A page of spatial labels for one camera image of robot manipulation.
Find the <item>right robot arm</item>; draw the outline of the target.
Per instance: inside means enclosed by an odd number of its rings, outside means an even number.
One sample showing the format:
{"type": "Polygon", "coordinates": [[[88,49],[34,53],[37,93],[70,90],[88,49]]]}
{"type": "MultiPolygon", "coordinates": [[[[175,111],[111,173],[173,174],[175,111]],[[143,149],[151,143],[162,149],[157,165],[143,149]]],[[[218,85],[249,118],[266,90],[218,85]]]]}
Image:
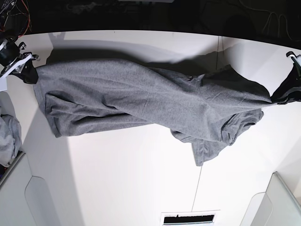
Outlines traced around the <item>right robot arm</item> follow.
{"type": "Polygon", "coordinates": [[[25,0],[0,2],[0,89],[7,89],[7,77],[13,75],[26,84],[35,84],[38,73],[32,62],[39,56],[25,52],[18,39],[31,28],[29,6],[25,0]]]}

